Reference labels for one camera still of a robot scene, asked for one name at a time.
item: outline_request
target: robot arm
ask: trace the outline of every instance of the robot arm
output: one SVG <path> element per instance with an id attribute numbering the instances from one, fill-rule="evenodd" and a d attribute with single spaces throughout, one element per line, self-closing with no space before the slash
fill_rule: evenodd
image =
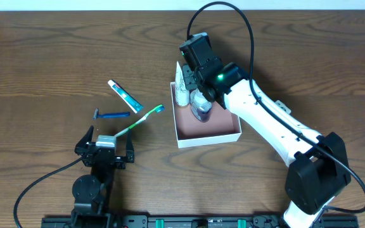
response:
<path id="1" fill-rule="evenodd" d="M 285 191 L 291 199 L 283 215 L 290 227 L 308 228 L 326 206 L 350 183 L 350 174 L 297 138 L 273 118 L 251 91 L 246 71 L 234 63 L 226 66 L 216 56 L 207 34 L 197 34 L 179 47 L 187 65 L 182 66 L 187 89 L 198 88 L 210 102 L 218 102 L 248 122 L 279 153 L 288 166 Z M 252 81 L 255 94 L 268 110 L 292 129 L 325 148 L 348 166 L 345 145 L 334 132 L 326 137 L 292 118 Z"/>
<path id="2" fill-rule="evenodd" d="M 291 117 L 275 102 L 268 98 L 253 80 L 254 89 L 264 104 L 279 118 L 290 124 L 303 135 L 318 143 L 320 133 L 312 130 Z M 231 92 L 224 95 L 226 108 L 249 123 L 278 152 L 288 167 L 295 160 L 295 153 L 305 153 L 312 146 L 297 139 L 287 128 L 273 119 L 260 105 L 256 103 L 250 91 L 249 81 L 241 80 L 231 87 Z"/>

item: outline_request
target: open white box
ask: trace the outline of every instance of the open white box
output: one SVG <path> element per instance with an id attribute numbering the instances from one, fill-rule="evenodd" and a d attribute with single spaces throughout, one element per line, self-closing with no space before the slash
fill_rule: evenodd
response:
<path id="1" fill-rule="evenodd" d="M 236 142 L 239 139 L 241 127 L 237 115 L 214 102 L 209 121 L 202 123 L 195 118 L 189 105 L 177 105 L 174 97 L 175 84 L 171 82 L 170 89 L 178 148 Z"/>

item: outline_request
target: black cable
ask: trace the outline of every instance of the black cable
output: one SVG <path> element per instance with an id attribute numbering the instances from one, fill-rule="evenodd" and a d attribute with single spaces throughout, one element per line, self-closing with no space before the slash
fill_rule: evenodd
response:
<path id="1" fill-rule="evenodd" d="M 361 186 L 361 189 L 363 190 L 364 195 L 365 195 L 365 184 L 363 183 L 363 181 L 360 179 L 360 177 L 351 168 L 348 168 L 348 166 L 346 166 L 345 164 L 343 164 L 341 161 L 337 160 L 333 155 L 329 154 L 325 149 L 321 148 L 316 143 L 314 143 L 310 139 L 306 138 L 302 133 L 300 133 L 300 132 L 296 131 L 295 129 L 293 129 L 289 124 L 287 124 L 286 122 L 284 122 L 275 113 L 273 113 L 262 102 L 261 98 L 258 97 L 258 95 L 255 92 L 254 87 L 253 87 L 254 37 L 253 37 L 252 26 L 250 26 L 250 23 L 248 22 L 247 17 L 245 16 L 245 14 L 239 8 L 235 7 L 234 5 L 232 5 L 230 3 L 225 3 L 225 2 L 221 2 L 221 1 L 213 2 L 213 3 L 208 3 L 208 4 L 204 5 L 202 8 L 200 8 L 194 14 L 194 16 L 192 17 L 191 21 L 188 24 L 188 28 L 187 28 L 187 40 L 190 38 L 189 37 L 189 30 L 191 29 L 192 23 L 194 22 L 194 19 L 196 18 L 196 16 L 198 16 L 198 14 L 201 13 L 201 11 L 203 11 L 205 8 L 208 8 L 209 6 L 213 6 L 213 5 L 216 5 L 216 4 L 221 4 L 221 5 L 229 6 L 232 9 L 236 10 L 240 14 L 240 16 L 242 17 L 242 19 L 244 19 L 244 21 L 245 21 L 245 23 L 247 25 L 247 29 L 248 29 L 249 34 L 250 34 L 250 48 L 251 48 L 251 51 L 250 51 L 249 83 L 250 83 L 250 90 L 252 91 L 252 94 L 253 94 L 254 98 L 256 99 L 256 102 L 258 104 L 260 104 L 261 107 L 263 107 L 263 109 L 268 114 L 270 114 L 270 116 L 272 116 L 280 124 L 282 124 L 284 127 L 286 127 L 290 132 L 292 132 L 293 134 L 295 134 L 299 139 L 305 141 L 307 144 L 309 144 L 312 147 L 316 148 L 324 156 L 327 156 L 328 158 L 332 159 L 334 162 L 336 162 L 337 164 L 339 164 L 340 166 L 342 166 L 348 173 L 351 174 L 351 176 L 353 176 L 353 178 L 357 181 L 357 183 L 359 183 L 359 185 Z M 333 206 L 324 206 L 324 209 L 335 210 L 335 211 L 344 212 L 344 213 L 362 213 L 362 212 L 365 212 L 365 205 L 364 205 L 364 207 L 362 207 L 362 208 L 360 208 L 358 210 L 349 210 L 349 209 L 337 208 L 337 207 L 333 207 Z"/>
<path id="2" fill-rule="evenodd" d="M 31 183 L 27 188 L 25 188 L 25 190 L 22 191 L 22 193 L 19 195 L 18 199 L 16 200 L 15 206 L 13 207 L 13 219 L 15 220 L 15 224 L 18 228 L 22 228 L 22 226 L 20 225 L 19 219 L 18 219 L 18 205 L 20 200 L 22 199 L 22 197 L 29 191 L 29 189 L 31 189 L 33 186 L 35 186 L 37 183 L 39 183 L 40 181 L 43 181 L 44 179 L 50 177 L 51 175 L 57 174 L 58 172 L 61 172 L 67 168 L 72 167 L 73 165 L 77 164 L 79 161 L 81 161 L 84 157 L 80 157 L 79 159 L 73 161 L 72 163 L 59 168 L 58 170 L 55 170 L 51 173 L 48 173 L 46 175 L 44 175 L 43 177 L 35 180 L 33 183 Z"/>

